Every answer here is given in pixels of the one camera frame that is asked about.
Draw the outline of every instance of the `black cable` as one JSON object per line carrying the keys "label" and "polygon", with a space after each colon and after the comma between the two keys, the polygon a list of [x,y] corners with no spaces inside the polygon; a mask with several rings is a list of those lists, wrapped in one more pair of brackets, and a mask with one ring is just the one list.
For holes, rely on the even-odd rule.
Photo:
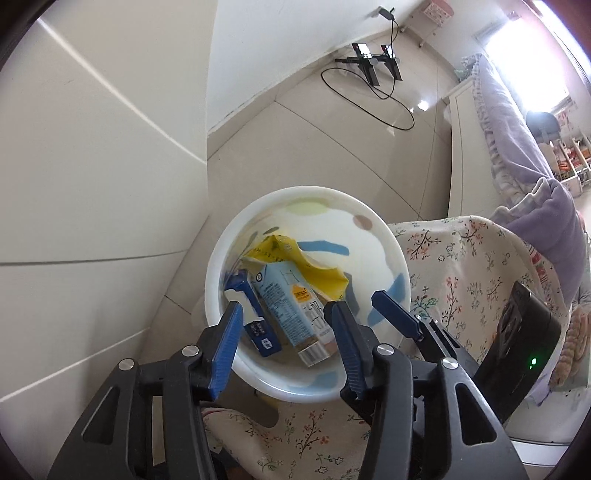
{"label": "black cable", "polygon": [[[394,35],[394,24],[396,24],[397,29],[396,29],[396,35]],[[390,46],[392,46],[392,44],[394,43],[394,40],[396,40],[396,37],[398,36],[398,32],[400,31],[400,26],[398,25],[398,23],[396,22],[396,20],[392,19],[392,31],[390,33]],[[408,128],[402,128],[402,127],[396,127],[396,125],[392,125],[389,124],[386,120],[382,120],[380,117],[375,116],[372,112],[369,112],[368,110],[366,110],[365,108],[363,108],[361,105],[359,105],[358,103],[354,102],[353,100],[347,98],[345,95],[343,95],[342,93],[340,93],[338,90],[332,88],[329,83],[326,81],[326,79],[324,78],[324,74],[326,72],[328,72],[329,70],[343,70],[344,72],[348,72],[348,73],[352,73],[353,75],[359,77],[361,80],[363,80],[363,82],[369,87],[369,89],[371,90],[371,92],[378,97],[380,100],[387,100],[387,99],[391,99],[394,100],[396,103],[399,103],[400,105],[402,105],[404,107],[404,109],[408,112],[408,114],[410,115],[410,117],[413,119],[413,124],[408,127]],[[394,87],[396,85],[396,80],[394,80],[393,84],[392,84],[392,91],[390,92],[389,95],[386,94],[386,92],[380,90],[379,88],[371,85],[365,78],[363,78],[359,73],[356,72],[352,72],[349,69],[344,69],[341,67],[329,67],[327,69],[322,70],[322,72],[320,73],[320,78],[322,78],[322,81],[324,82],[324,84],[331,89],[334,93],[336,93],[337,95],[339,95],[340,97],[344,98],[345,100],[347,100],[349,103],[352,103],[353,105],[355,105],[357,108],[359,108],[360,110],[363,110],[365,113],[367,113],[369,116],[372,116],[373,118],[375,118],[376,120],[382,122],[385,125],[388,125],[389,127],[392,127],[396,130],[401,130],[403,132],[408,132],[409,130],[412,130],[414,128],[415,125],[415,121],[414,121],[414,115],[413,113],[408,109],[408,107],[406,105],[404,105],[400,100],[394,98],[392,95],[394,94]],[[380,96],[378,93],[376,93],[376,90],[380,93],[383,93],[384,95],[386,95],[385,97]]]}

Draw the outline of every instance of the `device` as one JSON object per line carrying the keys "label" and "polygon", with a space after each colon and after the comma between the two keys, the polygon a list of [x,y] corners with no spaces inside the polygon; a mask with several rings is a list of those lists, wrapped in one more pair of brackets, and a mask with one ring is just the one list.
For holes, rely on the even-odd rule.
{"label": "device", "polygon": [[355,51],[356,57],[347,57],[346,59],[335,59],[336,63],[354,63],[363,72],[367,82],[373,87],[379,87],[378,77],[375,74],[374,67],[383,62],[386,65],[392,76],[394,82],[401,81],[402,76],[398,69],[399,59],[395,57],[392,50],[392,45],[382,45],[382,54],[373,55],[369,51],[369,47],[365,43],[352,43],[351,46]]}
{"label": "device", "polygon": [[548,307],[515,282],[495,341],[473,376],[501,422],[509,419],[538,380],[560,332],[560,324]]}
{"label": "device", "polygon": [[[388,300],[412,318],[386,292],[372,296],[374,307]],[[431,339],[424,344],[431,355],[439,350],[437,360],[423,362],[380,343],[344,301],[327,303],[324,318],[347,373],[340,396],[371,425],[359,480],[528,478],[501,422],[434,330],[414,324]],[[407,333],[417,331],[406,325]]]}

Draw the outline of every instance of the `sunlight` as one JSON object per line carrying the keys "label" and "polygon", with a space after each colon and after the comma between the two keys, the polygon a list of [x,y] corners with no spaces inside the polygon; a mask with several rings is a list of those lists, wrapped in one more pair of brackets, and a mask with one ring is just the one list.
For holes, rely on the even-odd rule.
{"label": "sunlight", "polygon": [[492,36],[486,52],[510,77],[524,108],[551,112],[569,93],[558,62],[543,45],[538,32],[519,18]]}

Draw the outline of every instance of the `barcode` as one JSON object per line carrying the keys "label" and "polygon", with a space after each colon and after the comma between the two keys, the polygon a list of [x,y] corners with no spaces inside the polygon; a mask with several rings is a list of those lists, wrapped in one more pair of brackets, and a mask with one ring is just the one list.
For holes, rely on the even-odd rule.
{"label": "barcode", "polygon": [[310,345],[308,348],[304,348],[299,353],[300,358],[304,361],[307,367],[311,367],[312,365],[321,362],[325,358],[329,357],[328,352],[320,342],[316,342],[313,345]]}

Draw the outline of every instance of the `yellow snack wrapper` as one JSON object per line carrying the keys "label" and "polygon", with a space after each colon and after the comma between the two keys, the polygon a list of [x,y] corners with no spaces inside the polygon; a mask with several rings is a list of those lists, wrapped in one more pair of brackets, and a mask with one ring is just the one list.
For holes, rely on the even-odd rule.
{"label": "yellow snack wrapper", "polygon": [[349,280],[340,268],[330,268],[314,262],[304,255],[293,238],[285,235],[269,235],[260,244],[248,251],[243,261],[275,263],[292,261],[306,281],[322,297],[322,300],[341,300]]}

